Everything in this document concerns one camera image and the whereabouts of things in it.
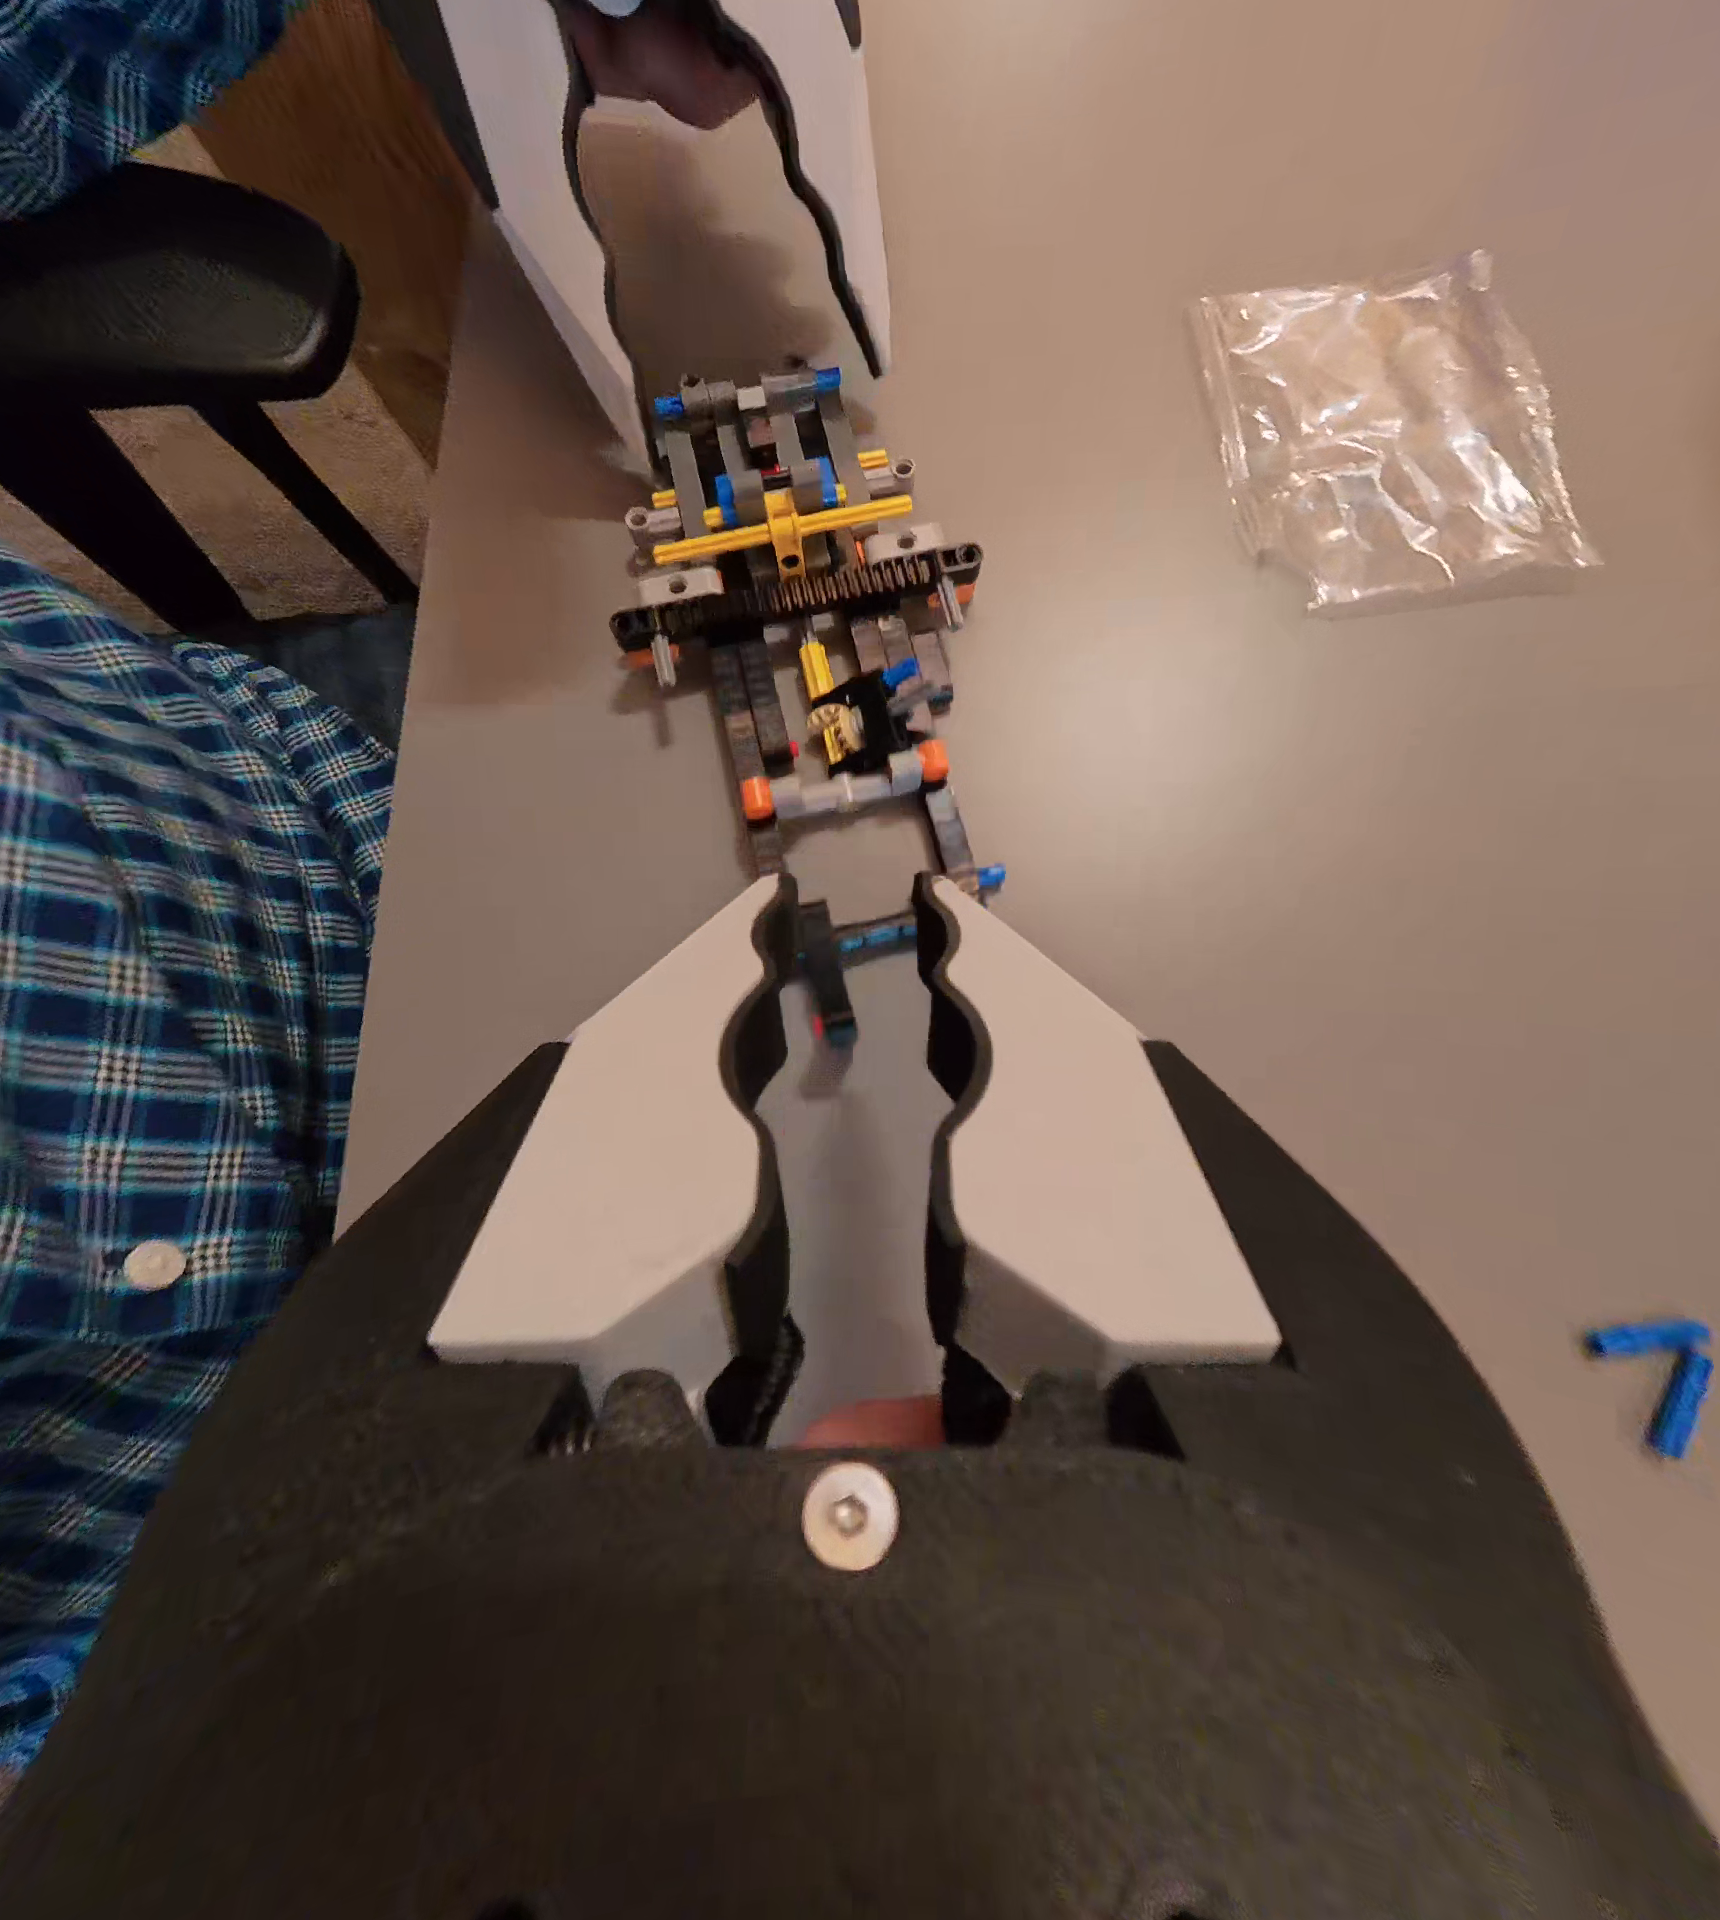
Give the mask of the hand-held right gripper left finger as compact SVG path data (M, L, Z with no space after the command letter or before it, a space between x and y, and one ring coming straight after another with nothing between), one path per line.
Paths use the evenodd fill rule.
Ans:
M766 876L608 999L557 1073L431 1327L445 1363L671 1376L766 1443L801 1366L777 1147L800 894Z

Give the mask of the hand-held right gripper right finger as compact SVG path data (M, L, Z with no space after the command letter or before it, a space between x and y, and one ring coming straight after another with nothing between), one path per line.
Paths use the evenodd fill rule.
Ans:
M931 1151L925 1300L953 1443L1040 1376L1269 1366L1278 1324L1178 1108L1165 1049L946 876L914 897Z

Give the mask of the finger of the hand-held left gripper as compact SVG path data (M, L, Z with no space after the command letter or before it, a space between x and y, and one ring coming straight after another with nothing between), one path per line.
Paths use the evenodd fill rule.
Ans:
M633 476L653 470L612 310L612 262L580 187L592 102L552 4L397 4L393 49L428 96Z
M890 283L857 4L713 4L751 68L781 176L823 250L830 291L872 372L890 368Z

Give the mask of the lego technic chassis assembly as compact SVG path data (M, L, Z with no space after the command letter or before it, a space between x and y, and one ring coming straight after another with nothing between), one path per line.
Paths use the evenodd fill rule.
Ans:
M626 518L608 633L661 692L706 682L751 873L791 873L791 829L908 805L939 873L998 897L943 742L982 548L915 520L915 464L861 445L839 368L684 381L647 441L660 485Z

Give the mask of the black office chair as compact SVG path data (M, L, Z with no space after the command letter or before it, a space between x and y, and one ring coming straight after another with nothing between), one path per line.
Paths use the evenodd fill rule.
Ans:
M245 604L99 423L192 410L385 605L407 572L266 403L328 395L361 276L319 224L249 187L125 163L0 224L0 485L170 632L245 628Z

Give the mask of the person's blue plaid shirt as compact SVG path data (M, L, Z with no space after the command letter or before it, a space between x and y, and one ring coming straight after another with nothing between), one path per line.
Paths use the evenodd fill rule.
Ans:
M0 541L0 1789L335 1222L407 661L146 638Z

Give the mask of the clear plastic bag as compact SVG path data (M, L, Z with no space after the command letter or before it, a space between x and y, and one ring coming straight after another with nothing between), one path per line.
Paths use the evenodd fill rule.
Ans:
M1213 294L1190 322L1237 537L1313 617L1562 589L1601 568L1488 250Z

